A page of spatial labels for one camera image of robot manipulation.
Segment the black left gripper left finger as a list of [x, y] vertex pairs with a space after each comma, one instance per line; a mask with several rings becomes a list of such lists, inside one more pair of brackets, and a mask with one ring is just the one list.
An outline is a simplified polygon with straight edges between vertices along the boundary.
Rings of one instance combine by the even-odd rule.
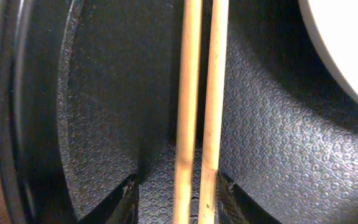
[[139, 221], [138, 208], [139, 179], [131, 174], [78, 223], [135, 224]]

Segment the grey round plate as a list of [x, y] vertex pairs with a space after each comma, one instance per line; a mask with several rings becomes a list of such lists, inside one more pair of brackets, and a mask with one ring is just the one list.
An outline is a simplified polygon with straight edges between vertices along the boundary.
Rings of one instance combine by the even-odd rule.
[[358, 104], [358, 0], [298, 0], [298, 4], [321, 60]]

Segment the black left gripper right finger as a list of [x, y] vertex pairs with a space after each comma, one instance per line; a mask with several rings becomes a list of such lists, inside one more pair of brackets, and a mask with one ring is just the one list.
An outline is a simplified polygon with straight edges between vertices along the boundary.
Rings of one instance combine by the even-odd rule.
[[225, 173], [219, 172], [217, 176], [216, 202], [220, 224], [280, 223]]

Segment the wooden chopstick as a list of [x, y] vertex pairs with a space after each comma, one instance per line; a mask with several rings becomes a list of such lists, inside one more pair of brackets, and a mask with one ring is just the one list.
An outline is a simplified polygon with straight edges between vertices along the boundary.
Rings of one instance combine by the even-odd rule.
[[190, 221], [193, 158], [196, 141], [202, 0], [184, 1], [178, 90], [177, 151], [173, 223]]
[[213, 0], [204, 115], [198, 223], [214, 223], [216, 176], [223, 115], [228, 0]]

